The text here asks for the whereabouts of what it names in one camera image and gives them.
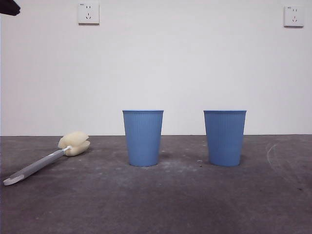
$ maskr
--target yellow sponge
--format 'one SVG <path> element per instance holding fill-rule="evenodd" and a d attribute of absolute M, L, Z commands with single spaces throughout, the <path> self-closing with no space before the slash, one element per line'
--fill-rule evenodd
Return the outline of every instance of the yellow sponge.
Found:
<path fill-rule="evenodd" d="M 90 142 L 86 141 L 89 136 L 83 132 L 77 131 L 63 136 L 58 143 L 60 149 L 65 149 L 67 146 L 72 148 L 65 151 L 66 156 L 76 156 L 89 148 Z"/>

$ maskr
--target dark object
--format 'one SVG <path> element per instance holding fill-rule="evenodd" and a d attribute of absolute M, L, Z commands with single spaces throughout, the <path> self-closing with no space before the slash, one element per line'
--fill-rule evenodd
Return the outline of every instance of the dark object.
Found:
<path fill-rule="evenodd" d="M 20 13 L 20 6 L 13 0 L 0 0 L 0 13 L 16 16 Z"/>

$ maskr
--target cup rim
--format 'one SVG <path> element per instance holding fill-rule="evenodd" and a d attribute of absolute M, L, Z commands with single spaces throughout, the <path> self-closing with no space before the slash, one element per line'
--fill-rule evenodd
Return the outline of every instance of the cup rim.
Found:
<path fill-rule="evenodd" d="M 122 110 L 123 112 L 163 112 L 164 110 Z"/>
<path fill-rule="evenodd" d="M 204 112 L 247 112 L 247 110 L 204 110 Z"/>

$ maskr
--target cleaning brush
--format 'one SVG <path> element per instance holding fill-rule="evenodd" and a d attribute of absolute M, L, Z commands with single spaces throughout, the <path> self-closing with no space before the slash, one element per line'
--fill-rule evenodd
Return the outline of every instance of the cleaning brush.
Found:
<path fill-rule="evenodd" d="M 63 155 L 76 156 L 76 155 L 83 153 L 84 151 L 88 149 L 90 145 L 90 142 L 86 141 L 86 139 L 88 138 L 89 138 L 88 135 L 79 131 L 63 136 L 58 143 L 58 147 L 61 150 L 57 150 L 54 153 L 51 153 L 50 155 L 14 173 L 9 178 L 3 181 L 4 185 L 6 186 L 6 185 L 15 184 L 27 178 L 31 174 L 51 164 L 52 162 L 54 162 L 55 160 L 57 160 Z"/>

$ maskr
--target electrical outlet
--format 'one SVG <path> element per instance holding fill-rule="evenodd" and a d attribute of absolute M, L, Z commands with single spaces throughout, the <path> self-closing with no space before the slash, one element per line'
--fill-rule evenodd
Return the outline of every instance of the electrical outlet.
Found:
<path fill-rule="evenodd" d="M 303 27 L 304 8 L 301 6 L 284 7 L 284 27 Z"/>
<path fill-rule="evenodd" d="M 98 2 L 81 2 L 78 4 L 78 24 L 99 24 Z"/>

